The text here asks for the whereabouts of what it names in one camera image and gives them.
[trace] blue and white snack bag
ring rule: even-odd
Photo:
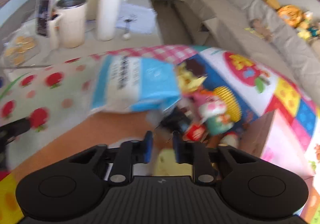
[[[165,111],[179,99],[174,65],[149,58],[107,55],[93,86],[91,113]]]

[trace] stuffed toy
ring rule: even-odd
[[[281,19],[294,28],[304,19],[300,8],[294,5],[283,6],[277,10],[277,13]]]
[[[272,33],[271,31],[263,26],[262,21],[260,19],[254,19],[251,21],[251,27],[254,28],[255,32],[262,35],[262,37],[268,41],[272,41]]]

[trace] pink checkered pattern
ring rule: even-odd
[[[106,54],[153,58],[176,65],[181,63],[183,60],[196,55],[197,52],[191,47],[185,45],[161,45],[155,47],[124,48],[108,51]]]

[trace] floor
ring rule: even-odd
[[[158,13],[164,44],[192,44],[190,35],[173,7],[169,7],[164,1],[156,1],[153,7]]]

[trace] cookie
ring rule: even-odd
[[[32,42],[33,41],[33,38],[32,37],[25,37],[23,40],[22,40],[22,44],[26,44],[26,43],[29,43],[29,42]]]
[[[9,57],[9,56],[11,56],[14,52],[16,52],[17,51],[17,47],[10,47],[10,48],[7,48],[7,50],[5,51],[5,56],[6,57]]]
[[[23,44],[21,47],[24,49],[24,50],[28,50],[28,49],[31,49],[33,47],[36,46],[36,43],[34,41],[31,41],[29,43],[26,43],[26,44]]]
[[[21,47],[18,47],[17,48],[17,52],[18,53],[24,53],[24,52],[26,52],[27,50],[26,49],[23,49],[23,48],[21,48]]]
[[[19,36],[16,38],[16,44],[21,44],[24,40],[24,37],[23,36]]]
[[[13,63],[16,66],[20,65],[22,62],[24,62],[24,56],[23,55],[18,55],[13,59]]]

